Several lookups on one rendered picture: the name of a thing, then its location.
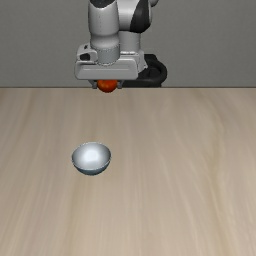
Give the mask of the red tomato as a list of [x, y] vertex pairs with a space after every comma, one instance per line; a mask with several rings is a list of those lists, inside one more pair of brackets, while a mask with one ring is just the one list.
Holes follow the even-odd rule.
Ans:
[[117, 80], [98, 80], [97, 87], [104, 93], [111, 93], [117, 88]]

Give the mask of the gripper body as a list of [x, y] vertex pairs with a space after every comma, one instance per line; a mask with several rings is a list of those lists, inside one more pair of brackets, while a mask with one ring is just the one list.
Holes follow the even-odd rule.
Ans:
[[98, 53], [89, 43], [82, 44], [77, 50], [75, 76], [80, 80], [136, 80], [148, 67], [144, 52], [122, 51], [120, 57], [111, 65], [101, 65]]

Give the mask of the silver grey bowl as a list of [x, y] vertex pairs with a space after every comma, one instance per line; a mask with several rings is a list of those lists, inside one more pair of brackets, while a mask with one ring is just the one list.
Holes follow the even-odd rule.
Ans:
[[74, 167], [85, 175], [98, 175], [110, 164], [111, 151], [99, 142], [87, 142], [77, 147], [72, 153]]

